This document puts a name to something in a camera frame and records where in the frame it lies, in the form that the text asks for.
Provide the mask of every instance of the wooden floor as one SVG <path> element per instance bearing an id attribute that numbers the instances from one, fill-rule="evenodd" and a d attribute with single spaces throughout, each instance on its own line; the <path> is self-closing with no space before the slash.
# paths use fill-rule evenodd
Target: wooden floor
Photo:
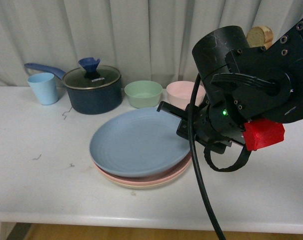
<path id="1" fill-rule="evenodd" d="M 303 240 L 301 234 L 225 232 L 227 240 Z M 216 240 L 213 231 L 33 224 L 24 240 Z"/>

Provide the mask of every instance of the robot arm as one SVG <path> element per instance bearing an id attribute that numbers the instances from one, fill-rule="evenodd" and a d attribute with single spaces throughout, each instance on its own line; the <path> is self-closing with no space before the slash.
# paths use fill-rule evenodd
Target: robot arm
<path id="1" fill-rule="evenodd" d="M 241 168 L 251 150 L 284 140 L 282 124 L 303 119 L 303 19 L 268 50 L 250 48 L 240 27 L 227 26 L 203 37 L 192 55 L 206 90 L 203 102 L 185 111 L 161 102 L 158 111 L 181 118 L 177 134 L 188 139 L 187 116 L 194 108 L 195 140 L 209 165 L 211 151 L 242 145 L 237 167 L 221 172 Z"/>

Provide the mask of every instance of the light blue cup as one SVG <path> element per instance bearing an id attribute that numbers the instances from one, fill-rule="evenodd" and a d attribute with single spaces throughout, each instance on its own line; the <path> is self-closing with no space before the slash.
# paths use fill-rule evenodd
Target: light blue cup
<path id="1" fill-rule="evenodd" d="M 38 73 L 30 76 L 27 81 L 42 105 L 51 105 L 58 101 L 54 74 L 48 72 Z"/>

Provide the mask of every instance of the cooking pot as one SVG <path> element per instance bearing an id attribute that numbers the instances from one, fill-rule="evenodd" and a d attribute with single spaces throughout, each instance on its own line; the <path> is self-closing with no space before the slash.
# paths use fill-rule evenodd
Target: cooking pot
<path id="1" fill-rule="evenodd" d="M 82 66 L 69 72 L 37 63 L 26 63 L 28 69 L 52 73 L 67 87 L 71 106 L 81 114 L 109 112 L 122 103 L 121 74 L 111 66 L 99 65 L 93 57 L 78 61 Z"/>

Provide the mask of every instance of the plate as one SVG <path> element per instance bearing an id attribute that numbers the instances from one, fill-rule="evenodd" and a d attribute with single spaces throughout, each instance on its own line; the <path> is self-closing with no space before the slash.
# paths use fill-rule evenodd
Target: plate
<path id="1" fill-rule="evenodd" d="M 93 161 L 121 177 L 146 177 L 179 163 L 190 151 L 176 130 L 180 118 L 155 107 L 123 113 L 102 125 L 90 142 Z"/>
<path id="2" fill-rule="evenodd" d="M 192 158 L 191 154 L 189 153 L 183 158 L 183 160 L 181 160 L 175 166 L 172 166 L 170 169 L 146 177 L 117 176 L 102 170 L 96 164 L 95 166 L 104 177 L 106 177 L 108 180 L 112 181 L 117 185 L 130 189 L 149 189 L 160 187 L 173 181 L 187 169 L 191 162 Z"/>

